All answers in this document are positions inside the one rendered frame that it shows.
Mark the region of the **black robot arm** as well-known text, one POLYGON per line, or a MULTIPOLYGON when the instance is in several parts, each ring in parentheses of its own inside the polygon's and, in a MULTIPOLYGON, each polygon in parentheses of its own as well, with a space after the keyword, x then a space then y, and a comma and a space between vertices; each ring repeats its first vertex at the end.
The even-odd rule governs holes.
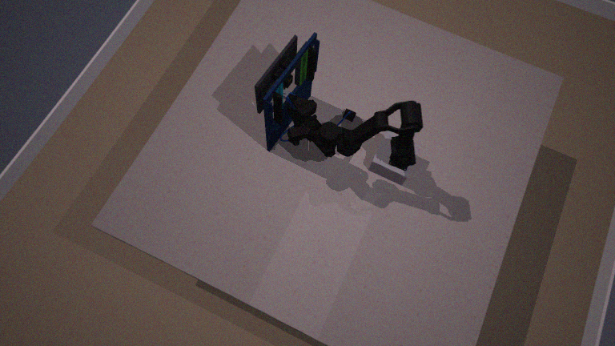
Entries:
MULTIPOLYGON (((299 145, 299 141, 307 139, 311 134, 306 122, 303 127, 291 127, 288 129, 288 141, 294 146, 299 145)), ((389 164, 403 171, 408 166, 416 164, 413 145, 415 132, 420 132, 423 125, 421 104, 415 101, 394 103, 385 111, 377 111, 374 116, 360 124, 353 130, 339 127, 332 122, 324 123, 319 135, 315 138, 314 144, 324 153, 326 157, 332 157, 337 151, 344 156, 354 155, 361 147, 362 143, 377 135, 381 131, 391 131, 398 136, 392 137, 391 155, 389 164), (395 128, 388 125, 388 116, 400 110, 401 125, 395 128)))

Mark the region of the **blue cable with plug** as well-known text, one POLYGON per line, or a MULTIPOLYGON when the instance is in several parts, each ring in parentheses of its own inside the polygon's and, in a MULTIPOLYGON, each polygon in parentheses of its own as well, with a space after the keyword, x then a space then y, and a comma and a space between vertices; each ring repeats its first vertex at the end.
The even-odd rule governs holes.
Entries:
MULTIPOLYGON (((289 95, 289 94, 292 94, 292 93, 291 93, 291 92, 289 92, 289 91, 287 91, 287 90, 285 90, 285 89, 283 90, 283 98, 284 98, 284 99, 286 99, 286 101, 287 101, 287 102, 291 103, 291 100, 290 100, 290 99, 289 99, 289 97, 288 97, 288 95, 289 95)), ((339 126, 339 125, 340 125, 340 124, 344 121, 344 119, 348 116, 348 114, 351 114, 351 112, 349 111, 349 112, 348 112, 348 113, 344 116, 344 118, 343 118, 343 119, 342 119, 342 120, 341 120, 341 121, 337 124, 337 126, 339 126)), ((284 132, 284 133, 283 133, 283 134, 279 137, 279 139, 280 139, 281 141, 283 141, 283 142, 289 142, 288 140, 282 140, 282 139, 281 139, 281 138, 282 138, 282 136, 283 136, 285 133, 287 133, 287 132, 288 132, 288 129, 287 129, 287 130, 286 130, 286 131, 285 131, 285 132, 284 132)))

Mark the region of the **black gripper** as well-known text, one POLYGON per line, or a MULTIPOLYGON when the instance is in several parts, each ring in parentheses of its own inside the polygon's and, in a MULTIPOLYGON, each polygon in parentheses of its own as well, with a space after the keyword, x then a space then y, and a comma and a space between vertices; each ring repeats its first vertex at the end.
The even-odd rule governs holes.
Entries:
POLYGON ((289 94, 288 97, 296 108, 296 110, 294 110, 291 107, 287 107, 287 111, 291 116, 294 127, 303 127, 302 123, 306 122, 311 131, 311 134, 307 136, 309 137, 310 142, 314 142, 315 138, 319 135, 321 126, 323 125, 316 119, 317 116, 313 115, 315 114, 317 108, 316 102, 314 100, 302 99, 293 94, 289 94))

